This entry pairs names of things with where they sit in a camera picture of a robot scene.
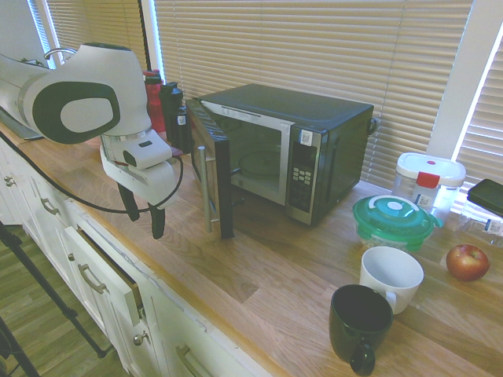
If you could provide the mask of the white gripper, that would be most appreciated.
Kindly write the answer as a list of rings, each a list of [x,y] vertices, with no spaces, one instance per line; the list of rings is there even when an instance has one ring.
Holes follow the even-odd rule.
[[[156,164],[143,170],[134,167],[117,165],[105,156],[104,147],[100,147],[101,161],[105,173],[118,184],[119,194],[131,221],[139,219],[139,209],[134,194],[149,203],[151,215],[152,237],[158,240],[164,235],[165,210],[176,200],[174,194],[170,199],[160,204],[173,191],[177,184],[174,170],[168,161]]]

